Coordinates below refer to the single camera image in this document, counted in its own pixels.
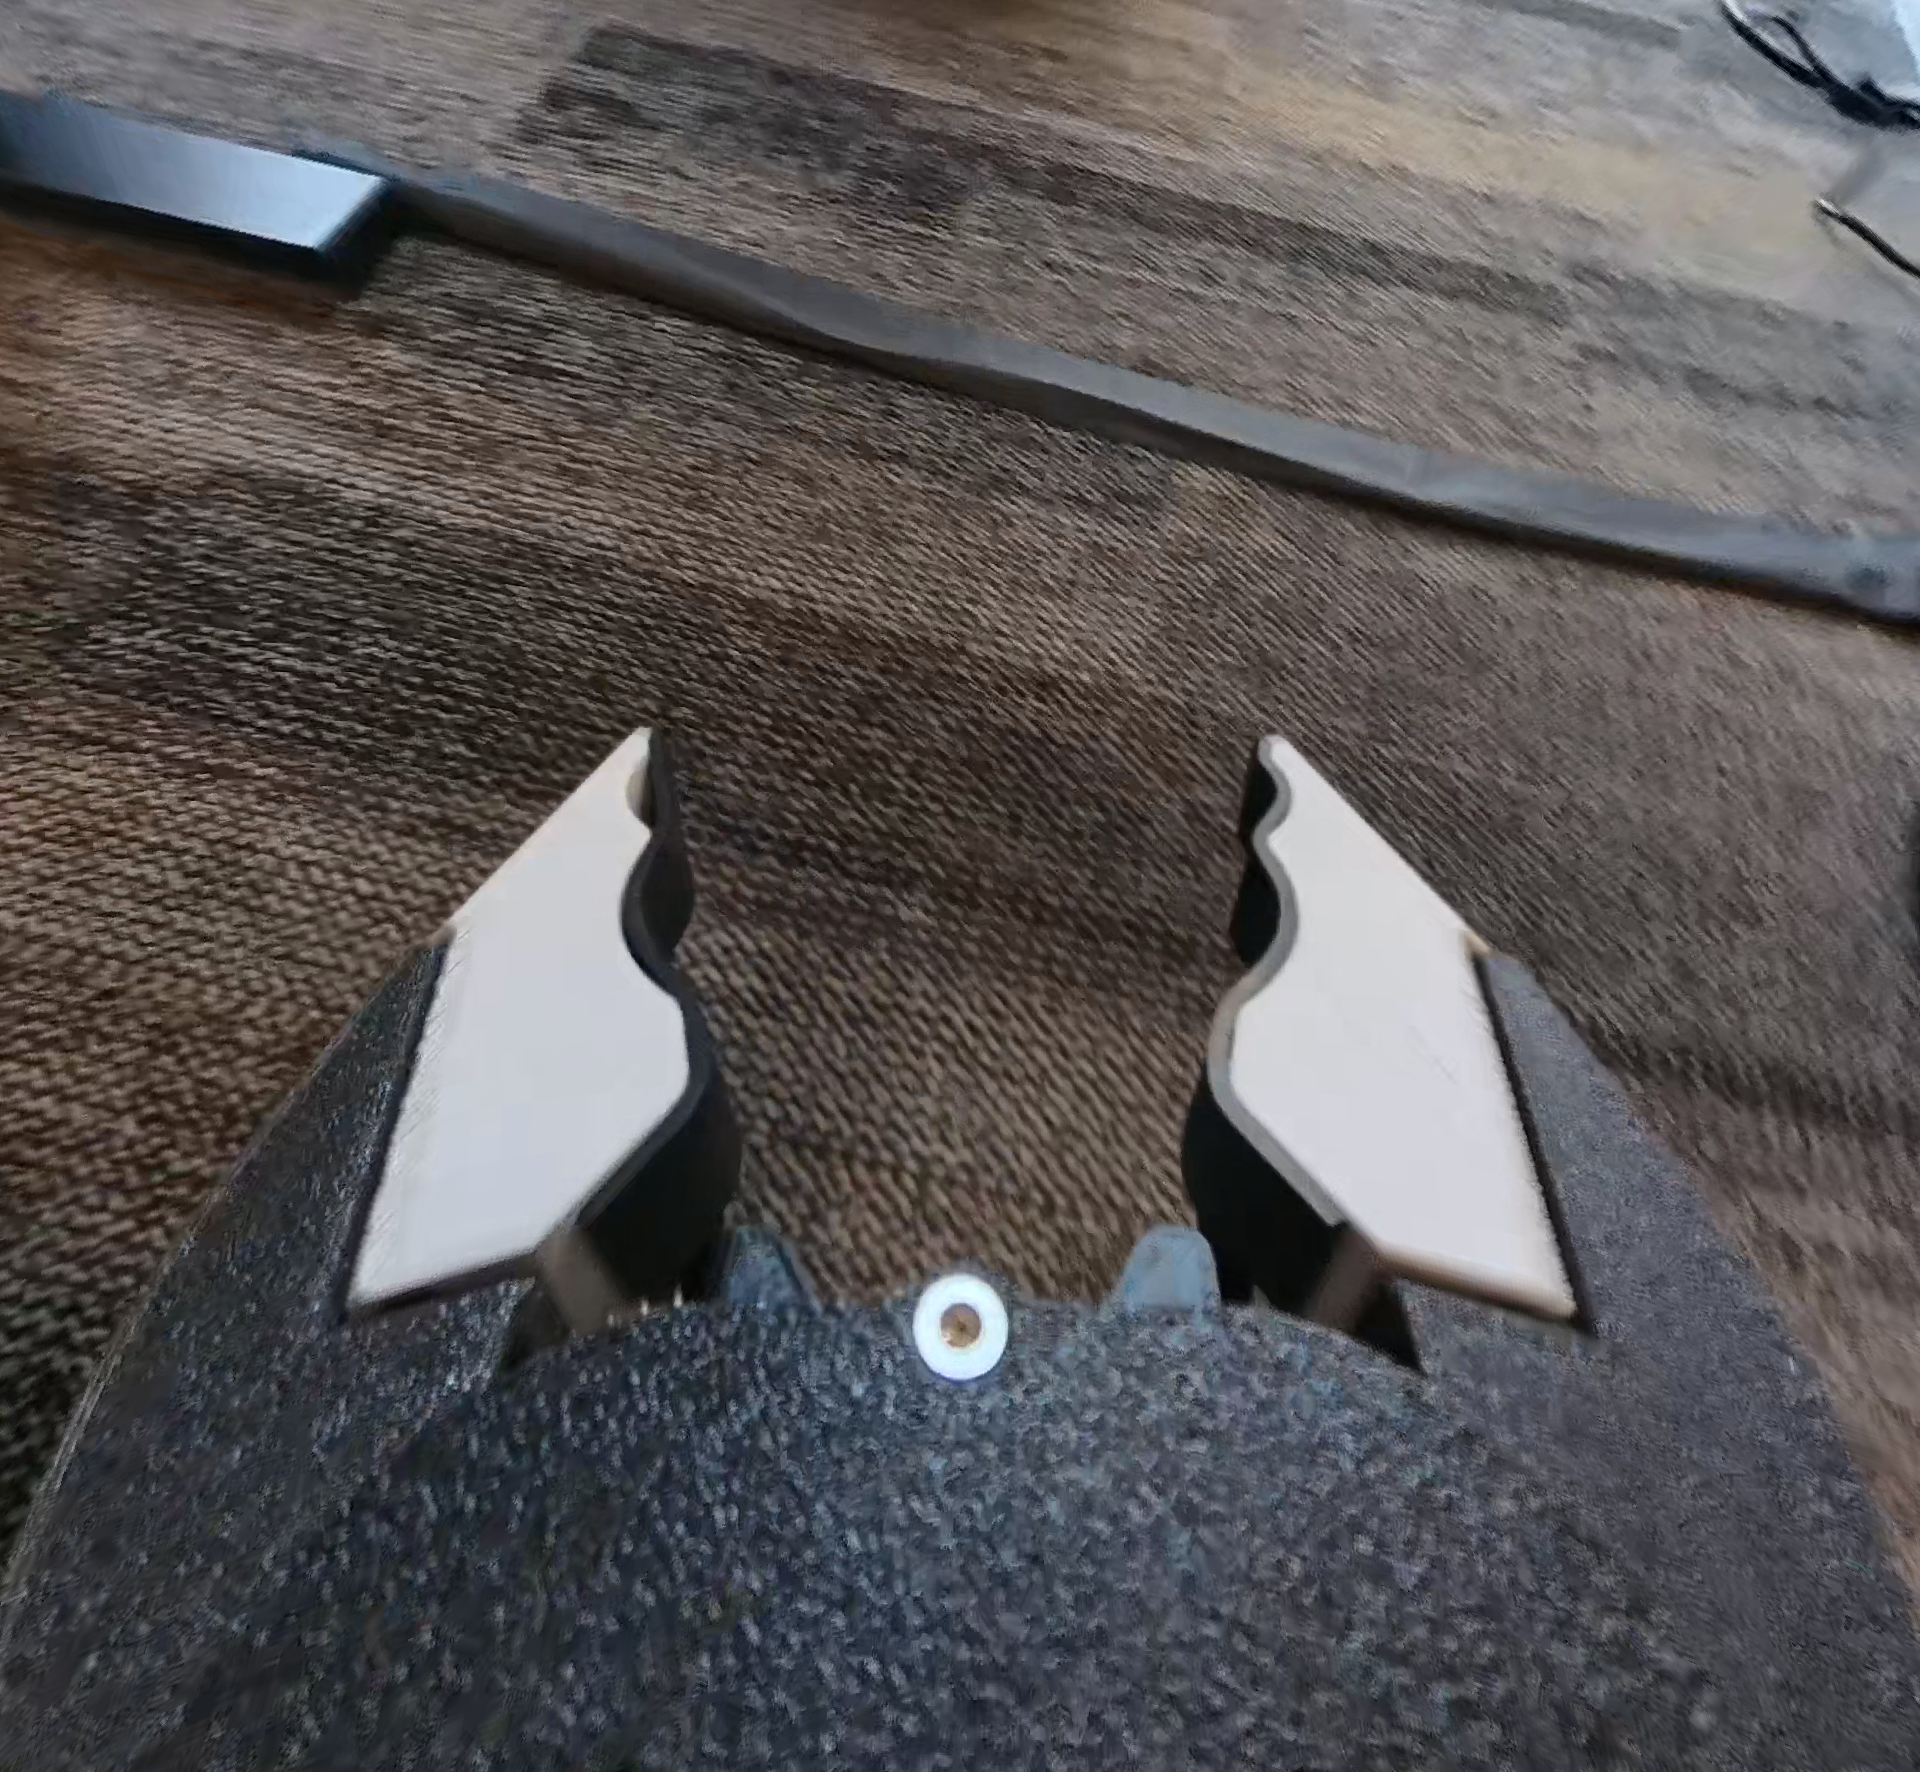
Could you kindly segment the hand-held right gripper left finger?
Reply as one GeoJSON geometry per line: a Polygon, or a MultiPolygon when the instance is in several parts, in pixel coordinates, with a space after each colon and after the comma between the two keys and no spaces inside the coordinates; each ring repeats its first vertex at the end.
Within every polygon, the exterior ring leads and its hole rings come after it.
{"type": "Polygon", "coordinates": [[[438,937],[355,1319],[509,1281],[567,1330],[700,1297],[744,1136],[678,963],[695,904],[673,747],[638,728],[438,937]]]}

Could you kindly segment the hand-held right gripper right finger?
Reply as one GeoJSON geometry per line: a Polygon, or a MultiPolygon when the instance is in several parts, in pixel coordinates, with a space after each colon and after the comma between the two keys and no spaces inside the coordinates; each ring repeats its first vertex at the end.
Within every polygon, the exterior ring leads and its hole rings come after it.
{"type": "Polygon", "coordinates": [[[1486,941],[1283,735],[1237,838],[1239,973],[1180,1136],[1223,1304],[1370,1346],[1412,1345],[1411,1288],[1585,1329],[1486,941]]]}

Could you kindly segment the black table foot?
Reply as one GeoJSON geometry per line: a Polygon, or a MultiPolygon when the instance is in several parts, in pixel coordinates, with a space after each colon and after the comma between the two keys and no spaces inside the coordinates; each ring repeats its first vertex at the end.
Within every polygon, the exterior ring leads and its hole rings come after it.
{"type": "Polygon", "coordinates": [[[379,174],[15,90],[3,94],[3,199],[29,219],[328,287],[362,282],[398,230],[379,174]]]}

